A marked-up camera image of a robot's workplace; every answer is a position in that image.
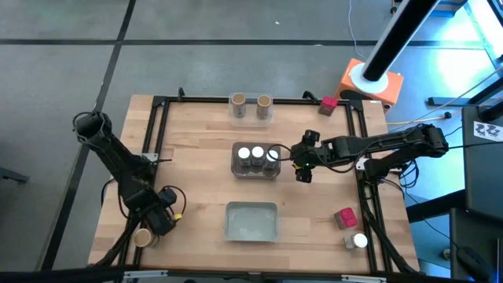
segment wire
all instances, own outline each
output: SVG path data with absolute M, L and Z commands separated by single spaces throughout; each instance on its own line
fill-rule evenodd
M 153 161 L 152 164 L 156 165 L 156 164 L 159 164 L 159 163 L 162 163 L 162 162 L 169 162 L 169 161 L 173 161 L 173 160 L 172 159 L 157 160 L 157 161 Z
M 103 206 L 103 203 L 105 202 L 105 190 L 107 186 L 110 185 L 110 183 L 112 183 L 113 181 L 115 181 L 115 179 L 111 178 L 103 185 L 103 188 L 101 188 L 101 206 Z
M 457 127 L 457 128 L 456 128 L 456 130 L 453 130 L 453 131 L 451 131 L 450 133 L 445 134 L 443 137 L 444 137 L 444 138 L 449 137 L 451 134 L 456 133 L 456 132 L 457 132 L 459 129 L 461 129 L 462 127 L 463 127 L 463 126 L 459 126 L 459 127 Z
M 169 185 L 169 186 L 164 186 L 164 187 L 163 187 L 163 189 L 176 189 L 176 190 L 178 190 L 180 193 L 182 193 L 182 195 L 183 195 L 183 208 L 182 208 L 182 213 L 181 213 L 181 214 L 183 215 L 183 214 L 185 213 L 185 208 L 187 207 L 187 196 L 186 196 L 186 195 L 185 195 L 185 193 L 182 191 L 182 189 L 178 188 L 177 186 L 171 186 L 171 185 Z
M 388 179 L 386 179 L 386 178 L 382 178 L 381 180 L 382 180 L 382 181 L 385 181 L 385 182 L 386 182 L 386 183 L 388 183 L 388 184 L 391 184 L 391 185 L 395 186 L 395 188 L 397 188 L 398 190 L 400 190 L 400 192 L 402 193 L 403 197 L 404 197 L 404 198 L 406 197 L 406 195 L 405 195 L 405 194 L 404 194 L 404 192 L 403 192 L 402 187 L 401 187 L 399 184 L 397 184 L 396 182 L 393 182 L 392 180 L 388 180 Z
M 349 10 L 347 11 L 347 22 L 349 24 L 349 32 L 351 33 L 351 38 L 353 39 L 353 42 L 354 42 L 354 51 L 356 52 L 356 54 L 358 56 L 360 56 L 363 59 L 367 60 L 367 57 L 363 56 L 361 53 L 358 52 L 358 48 L 356 46 L 356 39 L 354 38 L 353 28 L 351 26 L 351 10 L 352 9 L 353 9 L 353 7 L 351 6 L 351 0 L 349 0 Z
M 124 216 L 124 218 L 128 219 L 129 217 L 127 216 L 126 212 L 124 212 L 123 202 L 120 200 L 119 187 L 120 187 L 120 184 L 117 183 L 117 200 L 119 200 L 119 210 L 120 210 L 120 213 Z
M 403 178 L 404 181 L 406 182 L 405 184 L 400 183 L 400 186 L 402 186 L 404 188 L 407 188 L 407 189 L 412 189 L 414 186 L 416 186 L 417 180 L 419 179 L 419 167 L 417 166 L 416 160 L 410 161 L 409 164 L 407 164 L 407 169 L 412 164 L 414 165 L 414 168 L 411 171 L 409 171 L 407 173 L 402 172 L 401 175 L 400 175 L 400 178 Z M 410 183 L 407 183 L 406 176 L 412 174 L 413 172 L 415 172 L 415 174 L 414 174 L 414 180 L 412 182 L 410 182 Z
M 271 145 L 271 146 L 267 149 L 267 156 L 268 156 L 268 157 L 270 157 L 272 160 L 276 160 L 276 161 L 287 161 L 287 160 L 290 160 L 290 157 L 288 157 L 288 158 L 275 158 L 274 156 L 271 156 L 271 155 L 269 154 L 269 151 L 270 151 L 270 150 L 271 150 L 274 146 L 279 146 L 279 147 L 281 147 L 281 148 L 283 148 L 283 149 L 286 149 L 286 150 L 288 150 L 288 152 L 289 152 L 290 154 L 292 154 L 292 151 L 290 150 L 290 148 L 289 148 L 288 146 L 286 146 L 286 145 L 282 145 L 282 144 L 272 144 L 272 145 Z
M 451 112 L 450 115 L 459 114 L 459 113 L 461 113 L 461 110 Z M 389 122 L 386 124 L 387 125 L 406 125 L 406 124 L 410 124 L 410 123 L 423 123 L 423 122 L 433 121 L 433 120 L 437 120 L 437 119 L 449 119 L 449 118 L 447 118 L 446 115 L 444 114 L 444 115 L 441 115 L 438 117 L 432 117 L 432 118 L 427 118 L 427 119 L 416 119 L 413 121 L 403 121 L 403 122 Z
M 479 144 L 471 144 L 471 145 L 457 145 L 457 146 L 451 146 L 449 149 L 462 149 L 462 148 L 468 148 L 472 146 L 479 146 L 479 145 L 494 145 L 494 144 L 501 144 L 503 141 L 490 141 L 490 142 L 483 142 Z
M 441 108 L 444 108 L 446 107 L 447 105 L 450 105 L 451 103 L 455 102 L 456 100 L 462 98 L 463 96 L 465 96 L 466 94 L 470 93 L 472 90 L 474 90 L 476 87 L 480 86 L 482 83 L 484 83 L 485 81 L 487 81 L 492 75 L 496 74 L 497 72 L 499 72 L 501 69 L 503 69 L 503 66 L 501 66 L 500 68 L 497 68 L 496 70 L 494 70 L 494 72 L 491 72 L 486 78 L 484 78 L 483 80 L 481 80 L 480 82 L 478 82 L 476 85 L 472 86 L 469 90 L 465 91 L 463 94 L 461 94 L 460 96 L 458 97 L 455 97 L 451 100 L 449 100 L 448 102 L 444 103 L 443 105 L 440 105 L 439 107 L 437 108 L 434 108 L 433 110 L 427 112 L 426 114 L 422 115 L 422 116 L 419 116 L 417 117 L 417 119 L 414 119 L 414 120 L 411 120 L 411 121 L 407 121 L 407 123 L 404 123 L 403 125 L 401 125 L 400 127 L 397 127 L 396 129 L 394 130 L 391 130 L 391 132 L 394 132 L 394 131 L 397 131 L 411 123 L 415 123 L 417 121 L 419 121 L 420 119 L 432 114 L 433 112 L 436 112 L 438 110 L 440 110 Z
M 479 105 L 479 107 L 496 103 L 497 101 L 500 101 L 502 99 L 503 99 L 503 97 L 497 97 L 495 99 L 487 100 L 487 101 L 481 103 Z M 459 113 L 461 113 L 461 110 L 450 112 L 450 115 L 452 117 L 453 115 L 456 115 L 456 114 L 459 114 Z M 427 122 L 427 121 L 432 121 L 432 120 L 437 120 L 437 119 L 450 119 L 450 118 L 448 118 L 446 116 L 446 114 L 444 114 L 444 115 L 441 115 L 441 116 L 438 116 L 438 117 L 433 117 L 433 118 L 428 118 L 428 119 L 419 119 L 419 120 L 403 121 L 403 122 L 389 122 L 389 123 L 386 123 L 386 124 L 387 125 L 403 125 L 403 124 L 407 124 L 407 123 L 422 123 L 422 122 Z
M 416 204 L 419 204 L 419 202 L 418 202 L 416 199 L 414 199 L 412 196 L 410 196 L 410 194 L 407 192 L 407 188 L 406 188 L 406 190 L 405 190 L 405 193 L 406 193 L 406 195 L 407 195 L 407 196 L 408 196 L 411 200 L 413 200 L 413 202 L 415 202 Z M 444 233 L 442 233 L 442 232 L 440 232 L 438 229 L 436 229 L 436 228 L 435 228 L 432 224 L 430 224 L 430 223 L 429 223 L 429 222 L 428 222 L 428 221 L 427 221 L 427 220 L 426 220 L 423 216 L 421 216 L 421 218 L 422 218 L 422 219 L 424 220 L 424 222 L 425 222 L 426 224 L 428 224 L 428 226 L 430 226 L 430 228 L 432 228 L 432 229 L 433 229 L 436 233 L 439 233 L 440 235 L 442 235 L 442 236 L 446 237 L 447 239 L 449 239 L 449 241 L 450 241 L 451 243 L 453 243 L 453 244 L 456 246 L 456 248 L 459 248 L 459 247 L 457 246 L 457 244 L 456 244 L 454 241 L 452 241 L 452 240 L 450 239 L 450 237 L 449 237 L 449 236 L 445 235 Z

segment wooden table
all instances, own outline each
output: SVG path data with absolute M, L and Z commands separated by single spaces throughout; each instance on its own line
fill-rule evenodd
M 134 95 L 124 123 L 121 141 L 133 153 L 140 153 L 153 96 Z M 273 181 L 237 179 L 230 171 L 234 142 L 273 142 L 294 145 L 306 129 L 321 133 L 321 139 L 348 135 L 344 108 L 322 116 L 313 105 L 275 105 L 274 121 L 267 128 L 236 128 L 230 125 L 225 103 L 170 103 L 167 128 L 156 178 L 156 189 L 174 185 L 187 195 L 183 219 L 155 248 L 143 251 L 141 266 L 180 270 L 239 270 L 303 273 L 367 274 L 365 249 L 349 252 L 344 235 L 333 214 L 353 208 L 362 230 L 361 211 L 354 172 L 336 174 L 326 168 L 313 171 L 311 184 L 297 182 L 289 162 L 281 165 Z M 364 101 L 369 135 L 387 132 L 381 104 Z M 152 145 L 156 140 L 156 130 Z M 410 234 L 402 193 L 395 187 L 379 185 L 387 235 L 410 266 L 419 269 Z M 240 243 L 224 240 L 224 215 L 230 201 L 265 201 L 278 206 L 280 236 L 276 243 Z M 181 211 L 182 201 L 173 209 Z M 89 262 L 103 257 L 122 233 L 126 219 L 120 214 L 116 185 L 110 185 L 97 225 Z M 374 237 L 377 265 L 383 261 Z M 132 263 L 130 245 L 128 263 Z

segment paper cup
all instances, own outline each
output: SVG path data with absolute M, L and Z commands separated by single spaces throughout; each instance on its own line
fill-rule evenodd
M 257 100 L 257 117 L 267 119 L 269 117 L 270 106 L 273 104 L 273 98 L 269 95 L 261 95 Z
M 233 114 L 236 118 L 243 118 L 246 114 L 246 97 L 244 94 L 233 94 L 230 102 L 233 105 Z

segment gray tray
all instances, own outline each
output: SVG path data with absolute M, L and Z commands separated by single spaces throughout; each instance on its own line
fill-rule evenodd
M 277 241 L 277 205 L 231 201 L 226 207 L 224 234 L 228 241 Z
M 263 142 L 235 142 L 233 144 L 232 156 L 230 161 L 230 170 L 233 174 L 238 178 L 255 178 L 255 179 L 266 179 L 272 180 L 276 178 L 281 172 L 281 162 L 276 162 L 276 167 L 274 169 L 264 169 L 262 166 L 247 166 L 242 167 L 237 160 L 237 151 L 246 147 L 251 150 L 256 146 L 261 146 L 264 149 L 264 152 L 271 146 L 272 143 L 263 143 Z M 278 159 L 281 158 L 281 148 L 279 146 L 274 146 L 272 148 L 278 154 Z

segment pink cube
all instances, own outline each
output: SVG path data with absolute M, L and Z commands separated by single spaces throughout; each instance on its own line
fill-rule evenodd
M 354 215 L 353 209 L 351 208 L 341 209 L 334 215 L 334 218 L 336 219 L 337 226 L 342 230 L 358 225 L 356 215 Z
M 323 97 L 321 99 L 320 108 L 318 109 L 318 113 L 330 116 L 333 113 L 333 109 L 337 107 L 337 99 L 334 97 Z

